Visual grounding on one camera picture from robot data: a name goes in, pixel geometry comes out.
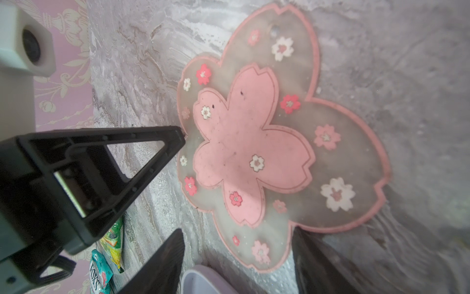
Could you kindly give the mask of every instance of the small white flower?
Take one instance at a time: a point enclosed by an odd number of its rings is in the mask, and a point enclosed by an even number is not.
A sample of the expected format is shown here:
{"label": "small white flower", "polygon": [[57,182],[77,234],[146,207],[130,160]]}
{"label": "small white flower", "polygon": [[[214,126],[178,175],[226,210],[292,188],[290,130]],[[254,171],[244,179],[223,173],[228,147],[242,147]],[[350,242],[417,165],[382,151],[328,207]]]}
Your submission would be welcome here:
{"label": "small white flower", "polygon": [[191,87],[191,80],[189,78],[184,79],[183,89],[188,92]]}
{"label": "small white flower", "polygon": [[321,186],[321,192],[327,198],[326,207],[336,212],[341,207],[344,211],[352,208],[351,199],[356,195],[352,185],[345,185],[343,178],[331,179],[329,185]]}
{"label": "small white flower", "polygon": [[185,167],[186,164],[188,164],[188,159],[186,158],[186,156],[182,155],[180,158],[180,162],[181,162],[181,165]]}
{"label": "small white flower", "polygon": [[201,114],[203,115],[204,119],[208,119],[211,117],[211,109],[208,106],[203,106]]}
{"label": "small white flower", "polygon": [[285,57],[290,57],[294,53],[294,48],[292,48],[294,41],[291,38],[280,37],[277,39],[276,44],[271,46],[271,52],[274,54],[274,59],[276,61],[282,61]]}
{"label": "small white flower", "polygon": [[253,168],[255,172],[258,172],[264,168],[264,159],[261,156],[253,155],[250,161],[250,167]]}

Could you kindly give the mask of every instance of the cherry blossom mat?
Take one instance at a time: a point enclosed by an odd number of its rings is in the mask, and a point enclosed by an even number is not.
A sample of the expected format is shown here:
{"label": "cherry blossom mat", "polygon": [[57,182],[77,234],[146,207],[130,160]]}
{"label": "cherry blossom mat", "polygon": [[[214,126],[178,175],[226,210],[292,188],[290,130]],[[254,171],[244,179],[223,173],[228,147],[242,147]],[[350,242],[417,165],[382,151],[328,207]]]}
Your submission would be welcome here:
{"label": "cherry blossom mat", "polygon": [[357,115],[313,96],[319,70],[312,26],[271,4],[243,21],[220,60],[191,60],[178,84],[182,190],[259,272],[282,265],[294,226],[349,230],[385,202],[385,149]]}

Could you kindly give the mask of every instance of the green snack bag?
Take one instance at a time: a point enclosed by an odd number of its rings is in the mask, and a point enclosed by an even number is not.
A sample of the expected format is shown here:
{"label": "green snack bag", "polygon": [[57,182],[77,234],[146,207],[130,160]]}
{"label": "green snack bag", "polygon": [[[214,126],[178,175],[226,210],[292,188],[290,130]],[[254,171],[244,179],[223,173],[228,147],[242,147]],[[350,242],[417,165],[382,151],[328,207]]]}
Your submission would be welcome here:
{"label": "green snack bag", "polygon": [[120,217],[111,229],[100,239],[101,246],[111,261],[117,266],[119,273],[124,272],[122,266],[122,237],[123,237],[123,222]]}

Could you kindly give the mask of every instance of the pink wallpaper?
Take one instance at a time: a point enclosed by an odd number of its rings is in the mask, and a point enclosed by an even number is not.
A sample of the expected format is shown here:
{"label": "pink wallpaper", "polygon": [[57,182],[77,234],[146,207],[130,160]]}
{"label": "pink wallpaper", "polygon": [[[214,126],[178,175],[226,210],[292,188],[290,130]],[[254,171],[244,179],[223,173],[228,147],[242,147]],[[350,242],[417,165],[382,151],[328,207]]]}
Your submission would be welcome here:
{"label": "pink wallpaper", "polygon": [[[93,127],[86,0],[9,0],[48,28],[53,36],[56,72],[34,77],[36,130]],[[65,255],[77,266],[72,277],[28,293],[88,294],[91,250]],[[57,272],[47,269],[45,274]]]}

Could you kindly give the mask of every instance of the snack package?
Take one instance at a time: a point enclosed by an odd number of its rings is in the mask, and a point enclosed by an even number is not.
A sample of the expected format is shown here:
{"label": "snack package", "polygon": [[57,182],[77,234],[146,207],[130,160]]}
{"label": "snack package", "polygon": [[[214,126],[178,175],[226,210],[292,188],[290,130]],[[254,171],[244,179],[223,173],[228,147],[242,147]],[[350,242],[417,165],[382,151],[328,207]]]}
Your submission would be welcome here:
{"label": "snack package", "polygon": [[123,222],[122,217],[120,217],[106,235],[100,239],[101,246],[103,246],[111,261],[117,266],[119,273],[124,272],[121,258],[123,232]]}
{"label": "snack package", "polygon": [[113,276],[113,271],[106,262],[104,255],[98,250],[91,251],[90,260],[90,288],[91,294],[110,294],[109,281]]}

